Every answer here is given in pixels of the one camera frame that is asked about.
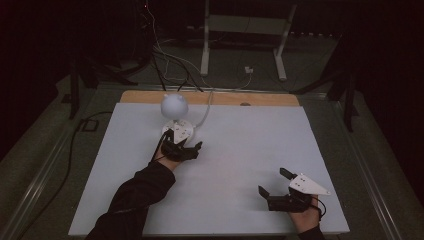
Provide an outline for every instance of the human hand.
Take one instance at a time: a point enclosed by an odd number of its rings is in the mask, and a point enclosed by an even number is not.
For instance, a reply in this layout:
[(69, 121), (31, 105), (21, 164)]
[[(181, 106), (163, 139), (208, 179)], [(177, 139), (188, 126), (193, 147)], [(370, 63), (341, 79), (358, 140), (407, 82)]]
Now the human hand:
[(181, 164), (181, 162), (175, 162), (175, 161), (172, 161), (172, 160), (168, 159), (167, 157), (165, 157), (165, 155), (163, 155), (161, 149), (162, 149), (162, 145), (159, 147), (158, 151), (156, 152), (156, 155), (155, 155), (155, 158), (154, 159), (157, 162), (159, 162), (160, 164), (162, 164), (165, 167), (167, 167), (169, 170), (174, 171), (175, 168), (177, 168), (178, 165)]
[[(318, 207), (318, 196), (312, 195), (311, 205)], [(309, 207), (304, 212), (292, 213), (289, 212), (298, 233), (308, 231), (319, 224), (319, 212), (316, 208)]]

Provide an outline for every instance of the table leg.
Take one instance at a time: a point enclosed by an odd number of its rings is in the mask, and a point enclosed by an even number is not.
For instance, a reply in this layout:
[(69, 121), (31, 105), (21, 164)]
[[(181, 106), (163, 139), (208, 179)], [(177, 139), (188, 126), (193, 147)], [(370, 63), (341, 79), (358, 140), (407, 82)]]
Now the table leg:
[(209, 70), (209, 0), (205, 1), (205, 25), (202, 63), (200, 65), (200, 75), (205, 77)]
[(277, 67), (278, 78), (281, 81), (287, 80), (286, 70), (284, 69), (283, 59), (281, 55), (283, 54), (284, 45), (286, 44), (287, 37), (289, 36), (289, 33), (290, 33), (290, 27), (291, 27), (294, 13), (296, 11), (296, 7), (297, 5), (295, 4), (292, 5), (289, 16), (286, 20), (286, 24), (284, 24), (284, 27), (283, 27), (283, 34), (281, 36), (280, 45), (278, 46), (278, 48), (274, 49), (274, 58), (275, 58), (275, 64)]

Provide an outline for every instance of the white metal frame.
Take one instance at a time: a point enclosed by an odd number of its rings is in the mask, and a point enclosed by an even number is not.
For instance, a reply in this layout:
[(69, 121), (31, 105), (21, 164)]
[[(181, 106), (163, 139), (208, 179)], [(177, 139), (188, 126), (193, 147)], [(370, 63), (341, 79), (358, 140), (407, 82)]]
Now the white metal frame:
[(284, 50), (284, 45), (287, 41), (287, 37), (290, 33), (291, 23), (296, 11), (296, 7), (297, 5), (295, 4), (291, 6), (287, 19), (248, 18), (238, 16), (211, 15), (209, 12), (209, 0), (206, 0), (204, 42), (200, 74), (202, 76), (207, 76), (209, 72), (209, 31), (247, 32), (281, 35), (280, 45), (274, 49), (273, 54), (277, 67), (278, 78), (281, 81), (287, 80), (287, 75), (281, 56)]

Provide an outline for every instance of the white cable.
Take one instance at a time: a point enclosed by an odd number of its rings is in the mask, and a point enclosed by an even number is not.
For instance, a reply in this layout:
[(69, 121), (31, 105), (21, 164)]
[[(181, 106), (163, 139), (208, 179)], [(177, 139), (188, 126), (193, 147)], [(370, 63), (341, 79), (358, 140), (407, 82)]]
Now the white cable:
[(246, 85), (244, 85), (243, 87), (240, 87), (240, 88), (236, 88), (235, 90), (243, 89), (243, 88), (249, 86), (250, 82), (252, 81), (252, 74), (253, 74), (252, 72), (249, 73), (249, 81), (246, 83)]
[(202, 121), (200, 121), (198, 124), (194, 125), (194, 126), (193, 126), (193, 128), (200, 127), (200, 126), (201, 126), (201, 125), (205, 122), (206, 117), (207, 117), (207, 116), (208, 116), (208, 114), (209, 114), (209, 109), (210, 109), (211, 104), (212, 104), (212, 97), (213, 97), (213, 91), (210, 91), (210, 92), (209, 92), (209, 97), (208, 97), (208, 107), (206, 108), (205, 115), (203, 116)]
[[(194, 69), (196, 69), (196, 71), (197, 71), (197, 72), (199, 73), (199, 75), (200, 75), (200, 70), (199, 70), (199, 68), (197, 68), (197, 67), (196, 67), (196, 65), (194, 65), (192, 62), (190, 62), (190, 61), (188, 61), (188, 60), (186, 60), (186, 59), (184, 59), (184, 58), (174, 56), (174, 55), (169, 54), (169, 53), (165, 53), (165, 52), (162, 52), (162, 53), (163, 53), (163, 54), (165, 54), (166, 56), (173, 57), (173, 58), (176, 58), (176, 59), (178, 59), (178, 60), (181, 60), (181, 61), (187, 62), (187, 63), (188, 63), (188, 64), (190, 64), (192, 67), (194, 67)], [(207, 83), (205, 82), (205, 79), (204, 79), (201, 75), (200, 75), (200, 79), (202, 79), (203, 84), (205, 84), (207, 87), (212, 88), (212, 91), (215, 89), (215, 88), (214, 88), (214, 87), (212, 87), (211, 85), (207, 84)]]
[(150, 12), (148, 0), (146, 0), (146, 9), (147, 9), (147, 12), (150, 14), (150, 16), (153, 19), (152, 28), (153, 28), (153, 34), (155, 35), (156, 44), (158, 45), (157, 49), (163, 54), (163, 58), (165, 58), (165, 60), (166, 60), (165, 73), (163, 74), (163, 77), (166, 79), (166, 74), (168, 73), (169, 59), (166, 58), (165, 52), (160, 47), (158, 36), (156, 35), (156, 29), (155, 29), (156, 18), (155, 18), (155, 16), (153, 16), (152, 12)]
[[(161, 51), (162, 52), (162, 54), (164, 54), (164, 55), (167, 55), (167, 56), (170, 56), (169, 54), (166, 54), (165, 52), (163, 52), (163, 51)], [(165, 60), (166, 61), (166, 69), (168, 69), (168, 65), (169, 65), (169, 60)], [(164, 78), (164, 79), (166, 79), (166, 80), (177, 80), (177, 81), (187, 81), (188, 79), (187, 78), (169, 78), (169, 77), (167, 77), (166, 76), (166, 72), (165, 72), (165, 74), (162, 74), (162, 77)]]

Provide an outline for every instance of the metal stand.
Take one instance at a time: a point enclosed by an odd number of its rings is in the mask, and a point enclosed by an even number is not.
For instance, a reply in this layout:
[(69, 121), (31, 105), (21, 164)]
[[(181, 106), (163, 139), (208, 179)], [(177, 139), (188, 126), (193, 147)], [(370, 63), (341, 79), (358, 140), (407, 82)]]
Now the metal stand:
[(339, 101), (343, 93), (346, 93), (345, 109), (344, 109), (344, 123), (350, 132), (352, 129), (352, 115), (354, 111), (353, 99), (355, 96), (355, 76), (353, 73), (346, 70), (333, 71), (328, 76), (318, 79), (317, 81), (305, 86), (301, 89), (291, 91), (291, 94), (305, 94), (325, 83), (333, 81), (333, 85), (327, 93), (330, 101)]
[(202, 63), (200, 66), (200, 74), (204, 77), (208, 75), (210, 53), (209, 31), (257, 33), (281, 35), (280, 45), (274, 49), (273, 55), (277, 67), (278, 78), (281, 81), (287, 80), (281, 55), (283, 53), (287, 37), (290, 33), (291, 23), (296, 11), (296, 7), (297, 5), (295, 4), (291, 6), (287, 19), (211, 15), (209, 13), (209, 0), (206, 0), (203, 54)]
[(89, 57), (81, 57), (77, 52), (74, 52), (70, 58), (71, 93), (69, 95), (69, 99), (66, 99), (66, 102), (69, 102), (71, 104), (71, 113), (69, 116), (70, 119), (73, 119), (75, 117), (75, 114), (78, 112), (80, 107), (80, 77), (85, 86), (88, 88), (96, 88), (98, 85), (98, 80), (93, 71), (93, 68), (96, 68), (97, 71), (111, 77), (113, 80), (123, 85), (138, 85), (135, 82), (127, 80), (118, 73), (113, 72), (112, 70), (108, 69), (97, 61)]

